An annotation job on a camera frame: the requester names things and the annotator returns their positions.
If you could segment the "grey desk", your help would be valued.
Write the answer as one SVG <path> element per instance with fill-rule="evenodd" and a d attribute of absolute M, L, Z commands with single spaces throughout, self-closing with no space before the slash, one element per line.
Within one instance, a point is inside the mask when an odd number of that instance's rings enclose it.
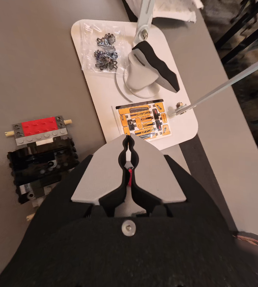
<path fill-rule="evenodd" d="M 53 24 L 46 1 L 0 1 L 0 131 L 14 113 L 44 102 L 77 110 L 70 73 L 78 70 L 73 48 Z M 0 153 L 5 153 L 0 144 Z M 172 158 L 165 161 L 181 180 L 188 204 L 163 207 L 160 216 L 135 217 L 136 234 L 125 236 L 125 218 L 107 217 L 73 194 L 90 156 L 57 185 L 37 210 L 7 265 L 6 247 L 21 237 L 5 207 L 13 194 L 0 157 L 0 286 L 258 286 L 244 263 L 219 209 Z"/>

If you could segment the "black toy car chassis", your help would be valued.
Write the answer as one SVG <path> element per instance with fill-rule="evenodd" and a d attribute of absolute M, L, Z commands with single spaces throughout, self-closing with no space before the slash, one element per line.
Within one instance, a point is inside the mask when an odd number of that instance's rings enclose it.
<path fill-rule="evenodd" d="M 9 167 L 19 204 L 37 209 L 53 188 L 78 164 L 74 141 L 67 126 L 71 119 L 52 116 L 12 124 L 6 137 L 17 149 L 8 152 Z"/>

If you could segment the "clear bag of black parts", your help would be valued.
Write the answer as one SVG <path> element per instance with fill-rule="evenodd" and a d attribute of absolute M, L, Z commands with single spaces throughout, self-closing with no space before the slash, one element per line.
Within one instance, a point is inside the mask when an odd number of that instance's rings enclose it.
<path fill-rule="evenodd" d="M 82 20 L 81 67 L 86 73 L 120 74 L 127 66 L 127 41 L 122 23 Z"/>

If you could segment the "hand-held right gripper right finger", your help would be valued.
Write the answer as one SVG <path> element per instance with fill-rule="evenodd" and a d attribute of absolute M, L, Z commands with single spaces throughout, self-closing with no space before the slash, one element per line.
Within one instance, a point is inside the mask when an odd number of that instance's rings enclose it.
<path fill-rule="evenodd" d="M 159 149 L 136 135 L 131 135 L 129 149 L 137 188 L 157 197 L 161 203 L 186 201 L 186 196 Z"/>

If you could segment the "grey metal stand rod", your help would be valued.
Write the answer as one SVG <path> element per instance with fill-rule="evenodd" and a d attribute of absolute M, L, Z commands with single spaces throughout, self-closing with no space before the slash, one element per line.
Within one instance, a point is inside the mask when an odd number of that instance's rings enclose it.
<path fill-rule="evenodd" d="M 183 106 L 180 106 L 174 110 L 169 111 L 168 116 L 169 117 L 177 116 L 177 115 L 180 115 L 182 113 L 187 112 L 188 110 L 195 108 L 199 104 L 201 104 L 201 103 L 205 102 L 206 100 L 214 97 L 215 95 L 217 95 L 221 91 L 232 86 L 233 84 L 237 83 L 238 81 L 242 80 L 243 78 L 247 77 L 248 75 L 254 73 L 257 70 L 258 70 L 258 62 L 254 63 L 253 65 L 251 65 L 250 67 L 248 67 L 244 71 L 240 72 L 239 74 L 237 74 L 233 78 L 227 80 L 225 83 L 219 85 L 218 87 L 216 87 L 215 89 L 213 89 L 212 91 L 210 91 L 209 93 L 207 93 L 206 95 L 204 95 L 203 97 L 198 99 L 195 103 L 192 103 L 188 106 L 183 105 Z"/>

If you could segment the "orange sticker sheet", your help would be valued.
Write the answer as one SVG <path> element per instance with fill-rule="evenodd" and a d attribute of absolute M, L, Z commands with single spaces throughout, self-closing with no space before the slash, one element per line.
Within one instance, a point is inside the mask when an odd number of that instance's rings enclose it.
<path fill-rule="evenodd" d="M 163 99 L 112 106 L 112 110 L 120 134 L 136 135 L 149 142 L 172 134 Z"/>

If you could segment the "white paper sheets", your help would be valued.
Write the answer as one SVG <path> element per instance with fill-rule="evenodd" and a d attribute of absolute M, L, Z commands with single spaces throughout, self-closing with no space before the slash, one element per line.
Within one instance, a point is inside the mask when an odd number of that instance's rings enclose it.
<path fill-rule="evenodd" d="M 153 18 L 168 18 L 196 23 L 196 9 L 203 9 L 201 0 L 156 0 Z"/>

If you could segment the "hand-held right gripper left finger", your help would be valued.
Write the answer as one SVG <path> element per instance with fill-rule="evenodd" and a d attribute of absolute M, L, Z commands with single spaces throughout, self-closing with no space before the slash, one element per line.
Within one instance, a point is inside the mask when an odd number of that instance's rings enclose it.
<path fill-rule="evenodd" d="M 99 148 L 92 156 L 71 200 L 93 205 L 120 205 L 126 197 L 130 174 L 125 168 L 127 135 Z"/>

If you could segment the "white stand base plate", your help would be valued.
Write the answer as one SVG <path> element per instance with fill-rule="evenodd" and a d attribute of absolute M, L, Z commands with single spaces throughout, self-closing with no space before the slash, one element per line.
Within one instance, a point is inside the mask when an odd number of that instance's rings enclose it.
<path fill-rule="evenodd" d="M 71 36 L 80 63 L 85 61 L 85 36 L 83 36 L 83 31 L 90 32 L 92 30 L 89 48 L 93 49 L 93 42 L 94 39 L 97 38 L 98 30 L 111 30 L 112 27 L 125 29 L 124 49 L 125 53 L 128 54 L 133 45 L 137 23 L 105 20 L 79 20 L 73 24 Z M 152 86 L 144 89 L 145 93 L 152 97 L 146 99 L 140 98 L 132 94 L 125 85 L 123 74 L 126 74 L 126 71 L 123 71 L 121 75 L 111 72 L 89 72 L 85 71 L 85 64 L 82 64 L 84 76 L 106 142 L 117 138 L 121 134 L 121 130 L 123 130 L 120 127 L 120 118 L 117 118 L 116 106 L 144 102 L 146 100 L 163 99 L 165 112 L 172 113 L 174 109 L 176 109 L 176 104 L 178 102 L 190 104 L 189 97 L 164 33 L 158 27 L 152 25 L 149 31 L 148 42 L 158 58 L 163 60 L 169 69 L 176 74 L 180 87 L 180 90 L 177 93 L 171 92 L 159 84 L 152 84 Z M 171 132 L 170 136 L 164 137 L 164 139 L 156 139 L 151 142 L 159 150 L 169 148 L 194 138 L 199 127 L 197 118 L 192 109 L 183 115 L 169 116 L 168 125 Z"/>

